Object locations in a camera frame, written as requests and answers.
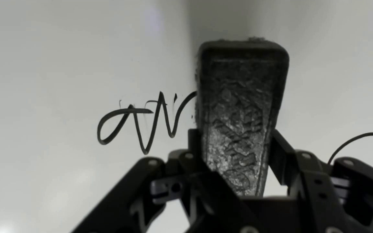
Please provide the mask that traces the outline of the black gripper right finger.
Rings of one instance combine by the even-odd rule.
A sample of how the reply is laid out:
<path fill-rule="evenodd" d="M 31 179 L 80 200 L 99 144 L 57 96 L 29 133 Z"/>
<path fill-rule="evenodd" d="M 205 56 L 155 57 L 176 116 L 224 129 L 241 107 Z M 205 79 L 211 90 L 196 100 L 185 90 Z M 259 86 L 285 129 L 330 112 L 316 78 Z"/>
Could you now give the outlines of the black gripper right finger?
<path fill-rule="evenodd" d="M 295 178 L 295 156 L 294 148 L 275 130 L 269 144 L 268 166 L 281 186 L 290 186 Z"/>

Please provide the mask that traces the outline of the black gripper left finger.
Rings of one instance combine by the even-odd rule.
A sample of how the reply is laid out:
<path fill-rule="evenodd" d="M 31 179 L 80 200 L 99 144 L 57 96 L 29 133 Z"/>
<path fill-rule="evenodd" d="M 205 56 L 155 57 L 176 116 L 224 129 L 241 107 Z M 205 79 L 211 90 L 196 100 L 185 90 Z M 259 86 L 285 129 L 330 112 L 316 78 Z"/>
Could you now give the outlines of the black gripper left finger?
<path fill-rule="evenodd" d="M 202 158 L 202 135 L 197 129 L 192 129 L 188 131 L 188 155 L 187 158 L 189 161 L 194 161 L 197 165 L 203 165 Z"/>

